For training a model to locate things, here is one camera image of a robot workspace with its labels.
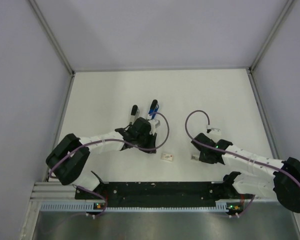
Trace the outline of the grey black stapler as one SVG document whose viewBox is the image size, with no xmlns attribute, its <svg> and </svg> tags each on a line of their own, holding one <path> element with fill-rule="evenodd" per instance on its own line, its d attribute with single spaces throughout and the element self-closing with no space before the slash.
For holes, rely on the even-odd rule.
<svg viewBox="0 0 300 240">
<path fill-rule="evenodd" d="M 139 107 L 135 104 L 131 108 L 129 124 L 133 125 L 134 122 L 139 118 L 140 110 Z"/>
</svg>

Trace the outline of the blue black stapler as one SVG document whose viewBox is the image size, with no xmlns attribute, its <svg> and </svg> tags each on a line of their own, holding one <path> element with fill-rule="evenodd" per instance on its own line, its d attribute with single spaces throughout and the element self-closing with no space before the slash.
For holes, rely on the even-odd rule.
<svg viewBox="0 0 300 240">
<path fill-rule="evenodd" d="M 150 108 L 149 108 L 146 119 L 147 120 L 153 120 L 155 118 L 156 113 L 158 112 L 158 110 L 159 110 L 158 100 L 154 99 L 152 101 L 151 105 L 150 105 Z"/>
</svg>

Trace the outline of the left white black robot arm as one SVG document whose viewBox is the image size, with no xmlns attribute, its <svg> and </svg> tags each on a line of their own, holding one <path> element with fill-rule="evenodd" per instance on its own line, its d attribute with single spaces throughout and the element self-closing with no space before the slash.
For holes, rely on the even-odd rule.
<svg viewBox="0 0 300 240">
<path fill-rule="evenodd" d="M 159 120 L 139 117 L 128 127 L 117 128 L 103 135 L 77 137 L 69 133 L 45 162 L 62 185 L 83 187 L 88 195 L 96 199 L 103 194 L 104 187 L 100 178 L 88 168 L 93 155 L 124 151 L 134 146 L 147 154 L 154 154 L 159 126 Z"/>
</svg>

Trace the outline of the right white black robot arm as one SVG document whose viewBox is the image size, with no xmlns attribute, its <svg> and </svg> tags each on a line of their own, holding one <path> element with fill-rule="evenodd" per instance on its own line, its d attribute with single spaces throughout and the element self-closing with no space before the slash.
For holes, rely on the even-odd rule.
<svg viewBox="0 0 300 240">
<path fill-rule="evenodd" d="M 223 185 L 229 198 L 239 194 L 254 195 L 278 201 L 283 207 L 300 213 L 300 161 L 289 157 L 273 159 L 253 154 L 232 142 L 220 139 L 214 142 L 203 133 L 192 138 L 199 150 L 199 160 L 207 164 L 220 164 L 233 171 L 232 179 Z"/>
</svg>

